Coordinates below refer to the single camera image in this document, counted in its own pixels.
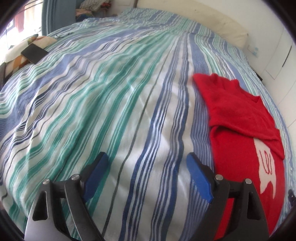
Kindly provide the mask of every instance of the bed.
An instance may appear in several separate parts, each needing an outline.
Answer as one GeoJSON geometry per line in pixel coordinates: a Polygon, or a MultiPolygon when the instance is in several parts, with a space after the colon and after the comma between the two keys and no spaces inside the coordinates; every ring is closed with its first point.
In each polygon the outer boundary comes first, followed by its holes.
{"type": "MultiPolygon", "coordinates": [[[[286,192],[295,160],[283,118],[243,52],[207,27],[154,9],[86,19],[52,32],[58,41],[0,92],[0,195],[24,231],[44,178],[80,173],[100,151],[110,166],[87,208],[106,240],[188,240],[203,200],[185,158],[213,169],[205,103],[194,73],[238,79],[260,95],[280,130],[286,192]]],[[[278,225],[289,211],[285,199],[278,225]]],[[[73,237],[78,234],[64,205],[73,237]]]]}

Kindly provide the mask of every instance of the black phone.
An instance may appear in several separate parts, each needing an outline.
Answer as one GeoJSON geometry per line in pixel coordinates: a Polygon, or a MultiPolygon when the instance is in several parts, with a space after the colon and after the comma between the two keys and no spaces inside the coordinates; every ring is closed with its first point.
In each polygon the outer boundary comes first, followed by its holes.
{"type": "Polygon", "coordinates": [[[26,57],[29,61],[34,64],[37,64],[48,52],[35,44],[30,44],[26,47],[22,52],[21,55],[26,57]]]}

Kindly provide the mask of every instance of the white logo print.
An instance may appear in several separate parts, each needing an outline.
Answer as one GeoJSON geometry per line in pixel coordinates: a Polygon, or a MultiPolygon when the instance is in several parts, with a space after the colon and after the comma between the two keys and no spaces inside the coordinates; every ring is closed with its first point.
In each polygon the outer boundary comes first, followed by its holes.
{"type": "Polygon", "coordinates": [[[270,148],[262,141],[254,138],[254,144],[259,161],[259,179],[260,179],[260,194],[265,191],[269,182],[273,186],[273,198],[276,195],[276,172],[274,158],[270,152],[270,148]]]}

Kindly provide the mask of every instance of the white headboard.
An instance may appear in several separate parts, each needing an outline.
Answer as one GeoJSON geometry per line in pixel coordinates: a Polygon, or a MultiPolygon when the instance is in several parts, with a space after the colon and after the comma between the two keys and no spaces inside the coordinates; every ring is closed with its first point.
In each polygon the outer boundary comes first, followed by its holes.
{"type": "Polygon", "coordinates": [[[240,24],[194,0],[138,0],[137,7],[166,10],[195,20],[240,49],[244,48],[247,41],[247,30],[240,24]]]}

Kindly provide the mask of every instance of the blue gripper pad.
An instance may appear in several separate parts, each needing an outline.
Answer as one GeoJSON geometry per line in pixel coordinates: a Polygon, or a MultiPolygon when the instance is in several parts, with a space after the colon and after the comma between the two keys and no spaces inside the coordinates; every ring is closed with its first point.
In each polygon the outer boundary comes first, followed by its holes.
{"type": "Polygon", "coordinates": [[[91,199],[96,193],[99,183],[102,180],[106,170],[108,169],[108,165],[109,165],[108,155],[105,153],[101,157],[101,160],[98,162],[98,164],[94,168],[93,172],[91,173],[87,181],[85,182],[84,195],[83,195],[83,199],[85,202],[91,199]]]}
{"type": "Polygon", "coordinates": [[[187,169],[190,172],[190,175],[192,176],[192,179],[194,180],[201,197],[208,203],[211,203],[214,198],[211,184],[191,154],[187,155],[186,163],[187,169]]]}

